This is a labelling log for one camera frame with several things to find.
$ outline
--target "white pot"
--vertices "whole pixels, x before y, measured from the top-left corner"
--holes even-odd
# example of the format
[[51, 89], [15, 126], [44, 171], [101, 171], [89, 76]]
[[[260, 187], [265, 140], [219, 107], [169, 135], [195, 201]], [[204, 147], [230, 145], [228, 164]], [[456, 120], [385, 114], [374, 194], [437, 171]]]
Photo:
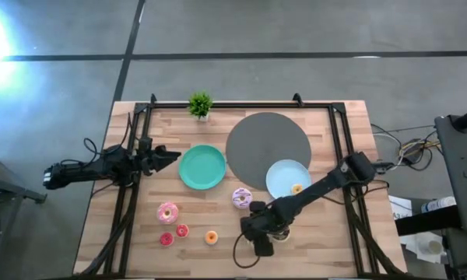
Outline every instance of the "white pot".
[[197, 120], [198, 120], [198, 121], [204, 121], [204, 122], [206, 122], [206, 121], [208, 121], [208, 119], [209, 119], [209, 113], [208, 113], [205, 117], [197, 117]]

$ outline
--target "plastic container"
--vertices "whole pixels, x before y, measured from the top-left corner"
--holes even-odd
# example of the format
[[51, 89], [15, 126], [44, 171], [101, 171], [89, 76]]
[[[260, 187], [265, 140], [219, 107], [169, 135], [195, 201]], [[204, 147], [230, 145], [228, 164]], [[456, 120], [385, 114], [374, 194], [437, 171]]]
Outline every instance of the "plastic container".
[[420, 252], [424, 254], [438, 255], [443, 252], [443, 244], [436, 240], [424, 240], [417, 243]]
[[445, 208], [448, 206], [457, 205], [457, 201], [454, 197], [440, 198], [434, 201], [424, 203], [421, 207], [422, 213], [438, 210], [439, 208]]

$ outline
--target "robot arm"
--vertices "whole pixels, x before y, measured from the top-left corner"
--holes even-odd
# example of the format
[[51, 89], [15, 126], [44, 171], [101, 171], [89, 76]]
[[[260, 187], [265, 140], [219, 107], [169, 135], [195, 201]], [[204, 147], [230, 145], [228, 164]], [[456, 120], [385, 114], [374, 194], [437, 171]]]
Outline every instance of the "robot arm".
[[129, 186], [137, 171], [150, 176], [152, 170], [160, 171], [181, 155], [180, 152], [168, 152], [164, 145], [155, 149], [151, 146], [151, 138], [141, 138], [135, 155], [116, 145], [102, 151], [100, 158], [92, 162], [56, 163], [44, 171], [43, 185], [55, 190], [74, 182], [109, 179], [120, 187]]
[[347, 156], [325, 178], [297, 195], [277, 198], [268, 205], [262, 201], [253, 201], [250, 204], [251, 215], [241, 218], [241, 231], [246, 239], [254, 243], [257, 256], [272, 256], [273, 245], [267, 234], [277, 234], [285, 230], [304, 206], [329, 191], [368, 184], [374, 179], [375, 173], [372, 163], [362, 152]]

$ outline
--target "gray floor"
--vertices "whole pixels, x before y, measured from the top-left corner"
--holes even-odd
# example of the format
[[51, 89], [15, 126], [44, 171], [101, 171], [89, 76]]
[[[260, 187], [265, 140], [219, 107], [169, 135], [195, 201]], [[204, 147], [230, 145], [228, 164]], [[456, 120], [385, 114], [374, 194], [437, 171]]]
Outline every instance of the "gray floor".
[[[123, 54], [137, 1], [0, 1], [9, 53]], [[467, 0], [149, 0], [135, 53], [229, 51], [463, 51]], [[0, 85], [0, 160], [34, 190], [43, 170], [64, 158], [89, 159], [82, 144], [101, 146], [119, 61], [8, 62]], [[123, 100], [185, 100], [195, 90], [217, 100], [367, 101], [383, 128], [433, 124], [467, 111], [467, 58], [133, 61]], [[404, 131], [401, 140], [430, 129]], [[395, 143], [377, 139], [381, 157]], [[442, 158], [417, 173], [386, 177], [390, 193], [439, 198], [451, 193]], [[44, 205], [24, 203], [0, 253], [0, 279], [71, 273], [90, 183], [48, 192]], [[444, 277], [415, 261], [416, 275]]]

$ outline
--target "potted plant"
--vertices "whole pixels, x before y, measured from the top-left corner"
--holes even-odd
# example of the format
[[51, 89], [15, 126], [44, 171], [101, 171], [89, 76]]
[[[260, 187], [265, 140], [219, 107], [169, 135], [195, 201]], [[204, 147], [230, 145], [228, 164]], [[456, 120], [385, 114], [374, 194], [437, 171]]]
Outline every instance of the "potted plant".
[[188, 100], [190, 114], [196, 116], [199, 121], [207, 121], [209, 118], [209, 108], [212, 106], [211, 96], [207, 92], [195, 92]]

